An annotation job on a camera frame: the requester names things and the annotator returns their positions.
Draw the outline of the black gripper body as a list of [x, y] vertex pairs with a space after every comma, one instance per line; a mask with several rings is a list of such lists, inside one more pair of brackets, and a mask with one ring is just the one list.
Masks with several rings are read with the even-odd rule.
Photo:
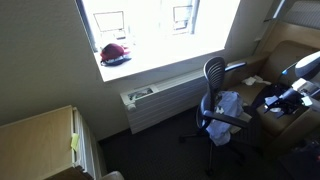
[[293, 88], [289, 88], [279, 96], [278, 104], [284, 112], [293, 112], [302, 105], [301, 98], [302, 95], [300, 93]]

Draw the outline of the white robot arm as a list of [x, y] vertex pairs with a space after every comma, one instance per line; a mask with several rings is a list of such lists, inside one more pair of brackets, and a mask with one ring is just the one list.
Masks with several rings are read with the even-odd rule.
[[320, 51], [299, 60], [294, 70], [297, 80], [281, 95], [267, 97], [264, 112], [276, 109], [277, 118], [294, 113], [300, 106], [320, 112]]

